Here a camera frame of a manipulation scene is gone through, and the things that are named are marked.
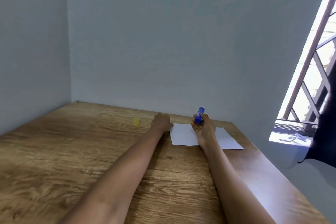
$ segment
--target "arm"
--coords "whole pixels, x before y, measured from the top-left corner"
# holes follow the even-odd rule
[[[154,149],[172,126],[168,115],[156,115],[147,133],[106,171],[59,224],[124,223]]]
[[[224,154],[216,140],[216,127],[212,120],[206,114],[202,114],[202,117],[203,125],[195,124],[195,119],[191,125],[208,159],[212,178],[228,223],[275,224]]]

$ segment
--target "forearm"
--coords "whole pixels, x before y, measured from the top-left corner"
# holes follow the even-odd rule
[[[150,128],[87,192],[61,224],[123,223],[163,132]]]
[[[215,138],[203,147],[229,224],[275,224],[239,177]]]

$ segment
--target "hand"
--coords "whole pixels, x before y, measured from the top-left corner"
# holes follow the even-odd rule
[[[170,123],[170,116],[168,114],[162,114],[159,112],[154,116],[154,120],[152,120],[150,128],[158,129],[160,133],[165,133],[170,131],[170,129],[174,126],[173,123]]]
[[[216,138],[216,126],[207,114],[201,113],[201,117],[204,121],[202,121],[201,124],[197,124],[195,122],[196,115],[194,114],[191,126],[197,135],[199,145],[204,149],[207,141]]]

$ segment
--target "person's left hand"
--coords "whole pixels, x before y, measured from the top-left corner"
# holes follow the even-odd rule
[[[162,114],[159,112],[154,116],[154,120],[152,120],[150,127],[158,129],[161,133],[165,133],[170,131],[173,126],[174,124],[170,122],[170,116],[168,114]]]

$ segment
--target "person's right arm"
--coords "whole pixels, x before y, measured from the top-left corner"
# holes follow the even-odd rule
[[[191,125],[208,159],[213,181],[229,224],[275,224],[258,199],[241,180],[216,140],[216,127],[202,114],[204,124]]]

